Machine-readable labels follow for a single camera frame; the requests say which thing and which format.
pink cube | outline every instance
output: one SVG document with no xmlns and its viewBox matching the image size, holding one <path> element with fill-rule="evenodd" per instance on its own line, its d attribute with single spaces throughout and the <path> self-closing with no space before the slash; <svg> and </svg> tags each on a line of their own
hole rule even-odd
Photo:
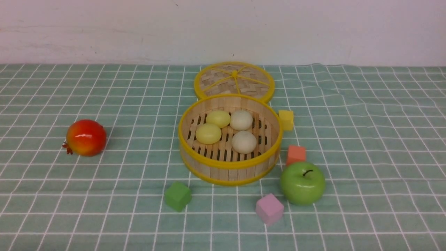
<svg viewBox="0 0 446 251">
<path fill-rule="evenodd" d="M 272 194 L 261 198 L 256 204 L 256 213 L 266 226 L 270 226 L 277 222 L 283 216 L 284 206 L 282 203 Z"/>
</svg>

green apple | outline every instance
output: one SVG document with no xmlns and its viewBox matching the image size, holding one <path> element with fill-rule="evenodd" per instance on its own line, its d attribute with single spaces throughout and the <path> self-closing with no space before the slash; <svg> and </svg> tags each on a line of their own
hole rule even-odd
<svg viewBox="0 0 446 251">
<path fill-rule="evenodd" d="M 280 185 L 290 203 L 309 205 L 324 194 L 325 177 L 322 171 L 310 162 L 294 162 L 282 172 Z"/>
</svg>

apple stem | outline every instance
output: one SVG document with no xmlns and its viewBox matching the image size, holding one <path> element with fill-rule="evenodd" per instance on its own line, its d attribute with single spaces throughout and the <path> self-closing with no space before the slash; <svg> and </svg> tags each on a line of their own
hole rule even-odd
<svg viewBox="0 0 446 251">
<path fill-rule="evenodd" d="M 305 176 L 305 174 L 307 174 L 308 172 L 312 172 L 313 170 L 308 170 L 306 172 L 304 172 L 304 174 L 302 176 Z"/>
</svg>

orange cube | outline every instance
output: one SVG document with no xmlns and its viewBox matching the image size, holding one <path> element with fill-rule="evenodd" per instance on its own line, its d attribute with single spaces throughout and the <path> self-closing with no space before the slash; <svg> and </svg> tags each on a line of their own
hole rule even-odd
<svg viewBox="0 0 446 251">
<path fill-rule="evenodd" d="M 288 154 L 286 158 L 286 166 L 294 162 L 300 162 L 306 160 L 306 150 L 305 147 L 301 146 L 288 146 Z"/>
</svg>

yellow rim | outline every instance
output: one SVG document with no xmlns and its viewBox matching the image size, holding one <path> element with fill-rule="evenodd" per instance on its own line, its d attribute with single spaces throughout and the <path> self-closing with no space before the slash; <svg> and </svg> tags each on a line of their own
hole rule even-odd
<svg viewBox="0 0 446 251">
<path fill-rule="evenodd" d="M 220 185 L 220 186 L 243 186 L 243 185 L 247 185 L 249 183 L 252 183 L 254 181 L 258 181 L 261 178 L 265 177 L 267 174 L 269 174 L 274 167 L 276 166 L 276 164 L 272 165 L 270 168 L 268 168 L 266 171 L 264 171 L 263 173 L 257 175 L 254 178 L 250 178 L 250 179 L 246 179 L 246 180 L 240 180 L 240 181 L 223 181 L 223 180 L 214 180 L 211 179 L 209 177 L 206 177 L 204 175 L 202 175 L 201 173 L 197 172 L 195 169 L 193 169 L 187 162 L 186 159 L 184 158 L 183 154 L 180 153 L 181 158 L 183 159 L 184 165 L 187 167 L 187 169 L 195 176 L 197 176 L 199 179 L 204 180 L 206 182 L 209 182 L 211 184 L 215 184 L 215 185 Z"/>
<path fill-rule="evenodd" d="M 250 78 L 245 77 L 245 76 L 239 76 L 239 75 L 237 75 L 237 76 L 234 78 L 234 80 L 235 80 L 235 83 L 236 83 L 237 92 L 238 92 L 239 94 L 240 94 L 240 89 L 239 89 L 238 84 L 237 84 L 237 78 L 248 79 L 248 80 L 251 80 L 251 81 L 253 81 L 253 82 L 257 82 L 257 83 L 265 84 L 265 85 L 268 85 L 268 86 L 269 86 L 269 89 L 268 89 L 268 91 L 266 92 L 266 94 L 265 94 L 263 97 L 261 97 L 261 98 L 259 98 L 259 99 L 255 99 L 255 100 L 258 100 L 258 101 L 263 102 L 263 103 L 268 103 L 268 102 L 273 98 L 273 95 L 274 95 L 274 87 L 275 87 L 274 79 L 273 79 L 273 77 L 272 77 L 267 71 L 265 71 L 263 68 L 258 67 L 257 65 L 253 65 L 253 64 L 249 64 L 249 63 L 244 63 L 244 62 L 229 61 L 229 62 L 222 62 L 222 63 L 216 63 L 216 64 L 213 64 L 213 65 L 209 65 L 209 66 L 207 66 L 206 68 L 202 69 L 202 70 L 196 75 L 195 80 L 194 80 L 194 90 L 195 90 L 195 94 L 197 95 L 197 98 L 198 98 L 198 99 L 204 99 L 204 98 L 209 97 L 208 95 L 206 95 L 206 94 L 204 93 L 205 90 L 207 90 L 207 89 L 209 89 L 209 88 L 211 88 L 211 87 L 217 85 L 218 83 L 220 83 L 220 82 L 222 82 L 222 81 L 224 81 L 224 80 L 226 80 L 226 79 L 228 79 L 228 78 L 234 77 L 234 76 L 232 76 L 232 73 L 231 73 L 231 72 L 228 72 L 228 71 L 225 71 L 225 70 L 221 70 L 221 69 L 215 69 L 215 67 L 218 67 L 218 66 L 220 66 L 220 65 L 224 65 L 224 64 L 240 64 L 240 65 L 243 65 L 243 67 L 241 67 L 241 68 L 237 71 L 237 73 L 239 73 L 241 70 L 243 70 L 243 69 L 246 68 L 246 67 L 254 68 L 254 69 L 256 69 L 256 70 L 262 72 L 262 73 L 266 76 L 266 78 L 268 79 L 268 81 L 269 81 L 269 83 L 265 83 L 265 82 L 262 82 L 262 81 L 258 81 L 258 80 L 256 80 L 256 79 L 250 79 Z M 217 70 L 217 71 L 221 71 L 221 72 L 230 74 L 231 76 L 226 77 L 226 78 L 223 78 L 223 79 L 220 79 L 219 81 L 216 81 L 215 83 L 213 83 L 211 86 L 206 87 L 205 90 L 202 90 L 202 89 L 200 88 L 200 79 L 201 79 L 201 76 L 203 75 L 204 72 L 206 72 L 206 71 L 208 71 L 208 70 L 210 70 L 210 69 L 214 69 L 214 70 Z"/>
<path fill-rule="evenodd" d="M 259 102 L 258 99 L 255 99 L 253 97 L 246 96 L 246 95 L 240 95 L 240 94 L 221 94 L 221 95 L 218 95 L 218 97 L 219 98 L 220 97 L 241 97 L 241 98 L 246 98 L 246 99 L 250 99 L 252 101 Z M 183 116 L 181 117 L 180 123 L 178 125 L 178 138 L 180 140 L 180 144 L 183 146 L 183 148 L 186 151 L 186 153 L 189 154 L 190 156 L 192 156 L 192 158 L 196 159 L 200 163 L 203 163 L 203 164 L 205 164 L 205 165 L 207 165 L 209 167 L 215 167 L 215 168 L 220 168 L 220 169 L 229 169 L 229 170 L 231 170 L 231 169 L 243 169 L 243 168 L 247 168 L 247 167 L 250 167 L 250 166 L 255 166 L 258 163 L 266 161 L 267 159 L 269 159 L 270 156 L 275 154 L 275 152 L 276 152 L 276 150 L 278 148 L 280 148 L 282 137 L 283 137 L 283 127 L 282 127 L 282 123 L 280 122 L 280 118 L 277 115 L 277 113 L 273 109 L 271 109 L 271 107 L 269 107 L 265 103 L 259 102 L 266 109 L 268 109 L 270 112 L 272 112 L 274 114 L 274 117 L 277 119 L 277 121 L 279 121 L 279 134 L 277 136 L 277 141 L 266 152 L 264 152 L 260 156 L 252 158 L 252 159 L 235 161 L 235 162 L 225 162 L 225 161 L 219 161 L 219 160 L 215 160 L 215 159 L 206 158 L 206 157 L 198 154 L 194 150 L 192 150 L 192 148 L 187 145 L 187 142 L 184 139 L 184 135 L 183 135 L 182 130 L 181 130 L 183 122 L 184 122 L 184 117 L 191 111 L 191 109 L 193 109 L 198 104 L 200 104 L 202 102 L 205 102 L 206 100 L 213 99 L 213 98 L 217 98 L 217 97 L 215 97 L 215 96 L 206 97 L 204 99 L 201 99 L 201 100 L 195 102 L 195 104 L 191 105 L 183 113 Z"/>
</svg>

